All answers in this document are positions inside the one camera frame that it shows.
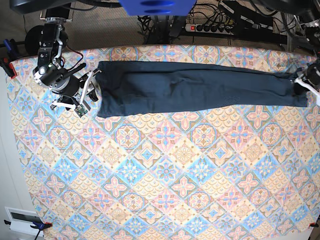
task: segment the white bracket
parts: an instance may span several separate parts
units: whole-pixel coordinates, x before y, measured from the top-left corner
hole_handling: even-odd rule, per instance
[[[52,103],[52,105],[55,105],[57,107],[64,107],[64,108],[68,108],[68,109],[72,109],[72,110],[76,109],[76,105],[75,104],[68,104],[68,103],[54,101]]]
[[[83,91],[82,91],[81,98],[80,98],[80,102],[79,102],[80,105],[81,105],[81,104],[84,102],[84,100],[85,100],[85,97],[86,97],[86,95],[87,95],[87,91],[88,91],[89,85],[90,85],[90,83],[92,82],[92,77],[93,77],[93,75],[94,75],[94,72],[93,72],[93,71],[89,71],[89,73],[88,73],[88,78],[87,78],[87,80],[85,81],[85,84],[84,84],[84,86],[83,86]]]
[[[294,80],[295,83],[300,84],[302,87],[305,87],[306,89],[309,89],[315,96],[316,96],[316,104],[318,106],[320,106],[320,92],[318,92],[317,90],[315,90],[312,86],[310,86],[309,84],[306,84],[302,81],[302,79],[300,77],[297,77]]]

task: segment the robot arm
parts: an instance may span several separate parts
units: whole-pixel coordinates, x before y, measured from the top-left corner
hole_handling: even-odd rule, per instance
[[[33,75],[38,85],[60,95],[52,103],[52,110],[56,107],[65,107],[67,110],[73,109],[81,118],[90,110],[85,97],[89,95],[94,102],[98,100],[92,83],[92,79],[98,73],[98,70],[90,71],[81,78],[77,78],[74,74],[85,68],[85,63],[74,69],[64,68],[62,50],[66,47],[68,41],[67,34],[64,31],[64,23],[67,18],[66,15],[46,17],[46,23],[43,26],[39,41],[38,63],[33,70]]]

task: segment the tile pattern fabric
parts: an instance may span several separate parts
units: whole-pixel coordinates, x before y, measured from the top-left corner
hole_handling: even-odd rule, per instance
[[[132,46],[82,51],[99,61],[218,64],[294,72],[315,59],[263,49]],[[66,67],[79,56],[64,53]],[[320,214],[320,108],[233,105],[79,119],[50,109],[35,58],[6,79],[13,131],[45,239],[257,240],[305,231]]]

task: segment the wall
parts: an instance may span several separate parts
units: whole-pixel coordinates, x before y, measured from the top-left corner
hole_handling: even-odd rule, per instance
[[[33,240],[34,236],[14,233],[4,224],[9,220],[5,207],[35,211],[16,147],[4,76],[0,67],[0,240]]]

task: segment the power strip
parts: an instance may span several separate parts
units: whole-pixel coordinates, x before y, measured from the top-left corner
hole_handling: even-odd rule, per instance
[[[206,34],[225,34],[234,35],[230,27],[217,27],[216,25],[190,24],[185,25],[185,31],[190,33],[206,33]]]

